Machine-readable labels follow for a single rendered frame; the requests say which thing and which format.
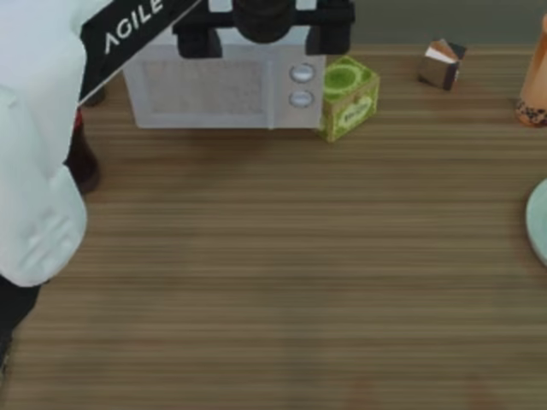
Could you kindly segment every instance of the white object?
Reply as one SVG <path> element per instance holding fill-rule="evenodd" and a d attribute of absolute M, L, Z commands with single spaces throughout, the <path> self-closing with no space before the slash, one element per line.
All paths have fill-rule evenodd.
<path fill-rule="evenodd" d="M 315 9 L 316 5 L 316 0 L 297 2 L 299 9 Z M 231 0 L 209 0 L 209 7 L 221 12 L 230 11 L 232 5 Z M 319 126 L 326 58 L 306 55 L 309 27 L 293 27 L 274 44 L 254 44 L 236 28 L 217 32 L 222 59 L 183 60 L 176 37 L 167 30 L 126 65 L 124 74 L 138 126 Z"/>
<path fill-rule="evenodd" d="M 528 200 L 526 229 L 538 258 L 547 266 L 547 179 L 538 185 Z"/>
<path fill-rule="evenodd" d="M 70 261 L 85 206 L 66 160 L 84 22 L 109 0 L 0 0 L 0 275 L 42 284 Z"/>

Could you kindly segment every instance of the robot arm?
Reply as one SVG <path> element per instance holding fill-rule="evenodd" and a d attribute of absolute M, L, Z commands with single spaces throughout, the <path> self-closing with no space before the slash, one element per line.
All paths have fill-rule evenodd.
<path fill-rule="evenodd" d="M 317 13 L 296 0 L 232 0 L 221 14 L 209 1 L 0 0 L 0 275 L 32 287 L 73 257 L 86 212 L 62 164 L 76 109 L 170 26 L 185 58 L 221 56 L 211 36 L 227 26 L 265 44 L 307 25 L 309 53 L 349 48 L 352 0 L 318 0 Z"/>

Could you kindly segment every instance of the brown box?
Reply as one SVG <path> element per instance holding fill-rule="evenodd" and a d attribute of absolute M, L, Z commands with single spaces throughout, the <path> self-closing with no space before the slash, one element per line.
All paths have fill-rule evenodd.
<path fill-rule="evenodd" d="M 444 39 L 433 41 L 418 68 L 421 82 L 450 91 L 458 80 L 467 49 Z"/>

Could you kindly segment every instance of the microwave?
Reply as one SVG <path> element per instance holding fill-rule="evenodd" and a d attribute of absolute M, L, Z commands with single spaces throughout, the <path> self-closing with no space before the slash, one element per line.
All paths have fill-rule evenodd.
<path fill-rule="evenodd" d="M 313 10 L 317 0 L 297 0 Z M 209 0 L 211 11 L 231 0 Z M 308 56 L 309 27 L 295 26 L 272 44 L 255 44 L 237 28 L 216 29 L 218 59 L 180 57 L 165 31 L 125 66 L 123 74 L 138 127 L 317 128 L 321 122 L 325 56 Z"/>

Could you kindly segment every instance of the wooden surface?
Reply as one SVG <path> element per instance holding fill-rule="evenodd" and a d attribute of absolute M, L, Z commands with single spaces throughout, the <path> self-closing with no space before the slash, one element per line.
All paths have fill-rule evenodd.
<path fill-rule="evenodd" d="M 89 234 L 21 330 L 8 410 L 547 407 L 547 269 L 523 225 L 547 131 L 514 118 L 531 49 L 356 54 L 379 114 L 306 131 L 139 131 L 88 110 Z"/>

